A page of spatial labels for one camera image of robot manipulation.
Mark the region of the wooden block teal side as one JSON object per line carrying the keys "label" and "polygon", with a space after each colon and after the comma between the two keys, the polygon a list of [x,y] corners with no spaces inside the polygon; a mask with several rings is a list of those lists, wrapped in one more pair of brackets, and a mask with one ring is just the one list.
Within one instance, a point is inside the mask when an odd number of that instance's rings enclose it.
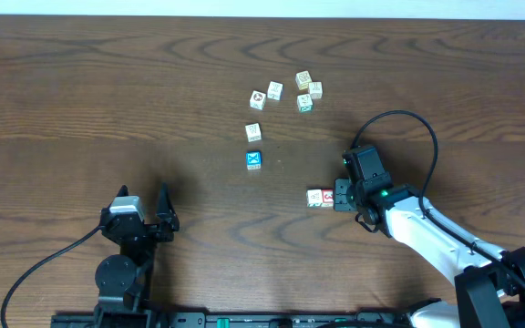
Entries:
{"label": "wooden block teal side", "polygon": [[323,204],[323,192],[321,190],[306,191],[306,200],[308,207],[321,207]]}

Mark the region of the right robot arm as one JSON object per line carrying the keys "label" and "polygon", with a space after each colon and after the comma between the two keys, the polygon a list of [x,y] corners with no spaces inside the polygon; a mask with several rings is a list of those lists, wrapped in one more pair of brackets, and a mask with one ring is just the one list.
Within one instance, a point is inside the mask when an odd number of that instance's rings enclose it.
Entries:
{"label": "right robot arm", "polygon": [[507,251],[464,230],[421,191],[394,185],[376,148],[342,155],[348,176],[335,182],[337,211],[356,211],[370,233],[418,253],[455,288],[457,303],[435,301],[408,315],[414,327],[525,327],[525,247]]}

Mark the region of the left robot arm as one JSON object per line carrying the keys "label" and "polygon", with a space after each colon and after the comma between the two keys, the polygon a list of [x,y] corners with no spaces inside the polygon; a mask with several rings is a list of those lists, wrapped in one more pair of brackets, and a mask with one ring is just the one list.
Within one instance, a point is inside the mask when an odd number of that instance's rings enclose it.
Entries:
{"label": "left robot arm", "polygon": [[117,197],[100,212],[102,236],[119,246],[119,253],[97,267],[98,305],[105,313],[140,313],[149,299],[157,246],[174,240],[180,229],[168,186],[162,184],[157,201],[157,221],[147,223],[138,196],[122,186]]}

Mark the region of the wooden block red number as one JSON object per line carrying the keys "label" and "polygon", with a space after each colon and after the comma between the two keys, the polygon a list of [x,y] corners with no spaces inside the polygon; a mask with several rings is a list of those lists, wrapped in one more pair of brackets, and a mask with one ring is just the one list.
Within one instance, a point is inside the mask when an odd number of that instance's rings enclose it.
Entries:
{"label": "wooden block red number", "polygon": [[334,206],[334,191],[333,190],[322,190],[322,207]]}

